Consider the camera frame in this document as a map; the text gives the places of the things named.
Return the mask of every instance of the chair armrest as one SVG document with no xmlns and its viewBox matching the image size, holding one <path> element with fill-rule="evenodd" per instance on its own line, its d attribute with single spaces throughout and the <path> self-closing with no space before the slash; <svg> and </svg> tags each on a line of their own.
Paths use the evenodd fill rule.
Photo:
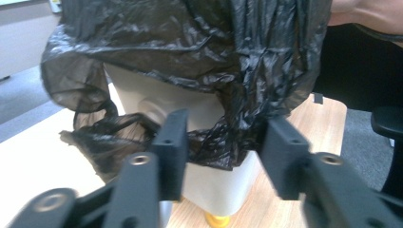
<svg viewBox="0 0 403 228">
<path fill-rule="evenodd" d="M 373 111 L 371 126 L 377 134 L 403 142 L 403 107 L 377 107 Z"/>
</svg>

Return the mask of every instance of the wooden table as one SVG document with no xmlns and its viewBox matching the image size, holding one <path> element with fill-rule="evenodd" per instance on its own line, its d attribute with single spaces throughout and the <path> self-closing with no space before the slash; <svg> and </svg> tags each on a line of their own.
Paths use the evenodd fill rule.
<svg viewBox="0 0 403 228">
<path fill-rule="evenodd" d="M 113 88 L 111 93 L 117 100 Z M 83 196 L 104 185 L 78 149 L 59 139 L 60 131 L 72 129 L 73 115 L 65 109 L 0 143 L 0 227 L 49 189 L 69 187 Z M 289 120 L 311 142 L 313 152 L 339 154 L 345 115 L 346 107 L 340 102 L 324 99 L 324 104 L 314 104 L 310 98 Z M 304 227 L 299 202 L 279 200 L 263 171 L 231 219 L 231 227 Z M 184 200 L 174 205 L 168 227 L 208 226 L 203 211 Z"/>
</svg>

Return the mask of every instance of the floor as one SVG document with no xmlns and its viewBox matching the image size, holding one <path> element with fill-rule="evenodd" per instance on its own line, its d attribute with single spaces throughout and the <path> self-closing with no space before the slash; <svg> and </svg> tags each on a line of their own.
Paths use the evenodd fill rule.
<svg viewBox="0 0 403 228">
<path fill-rule="evenodd" d="M 0 143 L 63 108 L 49 99 L 39 67 L 0 81 Z M 341 157 L 350 162 L 368 185 L 379 190 L 388 174 L 393 148 L 370 126 L 371 113 L 349 109 Z"/>
</svg>

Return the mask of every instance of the yellow caster wheel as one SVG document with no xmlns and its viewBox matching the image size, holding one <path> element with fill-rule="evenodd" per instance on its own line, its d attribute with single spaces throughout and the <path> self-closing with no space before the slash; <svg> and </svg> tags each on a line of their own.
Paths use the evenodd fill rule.
<svg viewBox="0 0 403 228">
<path fill-rule="evenodd" d="M 211 215 L 208 212 L 204 212 L 204 216 L 205 216 L 205 219 L 207 220 L 207 223 L 212 228 L 225 228 L 229 224 L 230 217 L 217 217 L 217 216 Z"/>
</svg>

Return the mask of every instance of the white container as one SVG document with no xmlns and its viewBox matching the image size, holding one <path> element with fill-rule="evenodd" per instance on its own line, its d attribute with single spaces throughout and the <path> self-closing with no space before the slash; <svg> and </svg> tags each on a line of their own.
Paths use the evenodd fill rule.
<svg viewBox="0 0 403 228">
<path fill-rule="evenodd" d="M 186 108 L 188 131 L 210 129 L 223 115 L 214 94 L 189 91 L 117 66 L 106 64 L 125 113 L 143 112 L 159 124 L 167 114 Z M 260 170 L 259 158 L 250 151 L 233 171 L 188 163 L 182 194 L 204 211 L 220 217 L 235 214 L 243 205 Z"/>
</svg>

